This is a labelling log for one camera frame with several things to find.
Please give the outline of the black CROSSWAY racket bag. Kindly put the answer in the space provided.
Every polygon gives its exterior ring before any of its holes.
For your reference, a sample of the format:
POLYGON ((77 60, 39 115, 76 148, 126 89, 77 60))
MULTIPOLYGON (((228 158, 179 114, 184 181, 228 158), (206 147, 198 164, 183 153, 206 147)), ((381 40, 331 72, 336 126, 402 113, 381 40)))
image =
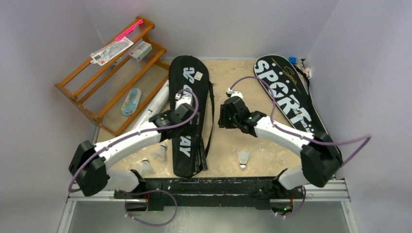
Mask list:
POLYGON ((174 58, 169 69, 169 103, 176 107, 175 96, 180 90, 182 96, 198 99, 199 107, 196 116, 183 126, 186 130, 172 139, 172 168, 174 175, 191 178, 201 171, 208 170, 206 158, 209 152, 211 136, 207 142, 203 139, 204 120, 207 101, 211 103, 211 116, 215 113, 213 84, 209 79, 209 71, 205 64, 191 55, 180 55, 174 58))

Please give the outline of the black SPORT racket bag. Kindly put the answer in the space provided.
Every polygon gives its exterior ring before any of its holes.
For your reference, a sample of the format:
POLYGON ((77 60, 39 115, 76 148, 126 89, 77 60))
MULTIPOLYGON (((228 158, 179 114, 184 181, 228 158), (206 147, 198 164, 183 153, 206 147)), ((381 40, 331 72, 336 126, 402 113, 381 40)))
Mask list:
POLYGON ((261 56, 255 61, 254 75, 294 129, 281 123, 277 126, 298 135, 328 134, 312 102, 309 79, 288 59, 275 54, 261 56))

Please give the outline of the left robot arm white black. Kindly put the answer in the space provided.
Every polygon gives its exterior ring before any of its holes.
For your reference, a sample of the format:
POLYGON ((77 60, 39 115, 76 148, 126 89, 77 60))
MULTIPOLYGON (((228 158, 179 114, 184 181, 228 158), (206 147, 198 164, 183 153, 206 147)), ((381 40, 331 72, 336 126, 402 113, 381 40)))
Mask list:
POLYGON ((198 107, 180 104, 174 110, 152 116, 134 130, 113 139, 92 145, 81 143, 69 170, 73 177, 68 191, 81 191, 90 197, 103 190, 125 191, 134 199, 143 196, 142 176, 131 170, 116 170, 113 166, 129 155, 166 139, 179 136, 196 116, 198 107))

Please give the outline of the white shuttlecock tube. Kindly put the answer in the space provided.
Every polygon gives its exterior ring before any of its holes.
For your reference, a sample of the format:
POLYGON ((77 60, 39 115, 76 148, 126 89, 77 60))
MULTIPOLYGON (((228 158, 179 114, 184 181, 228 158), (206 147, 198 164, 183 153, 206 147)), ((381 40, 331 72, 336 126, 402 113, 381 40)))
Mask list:
POLYGON ((169 99, 169 80, 162 85, 160 90, 154 96, 154 98, 150 101, 149 105, 145 108, 143 113, 140 115, 137 122, 132 127, 132 130, 139 127, 141 124, 145 123, 149 120, 152 116, 158 114, 160 110, 164 107, 166 102, 169 99))

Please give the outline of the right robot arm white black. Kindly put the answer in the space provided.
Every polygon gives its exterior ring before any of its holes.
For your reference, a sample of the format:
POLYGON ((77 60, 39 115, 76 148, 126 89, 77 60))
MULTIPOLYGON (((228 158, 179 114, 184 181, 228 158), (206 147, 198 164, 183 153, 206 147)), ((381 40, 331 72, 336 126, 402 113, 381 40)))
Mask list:
POLYGON ((220 128, 238 129, 244 134, 274 142, 296 154, 301 164, 286 168, 276 177, 273 192, 283 198, 298 186, 324 187, 343 164, 327 133, 313 134, 278 123, 260 111, 249 111, 239 96, 220 105, 220 128))

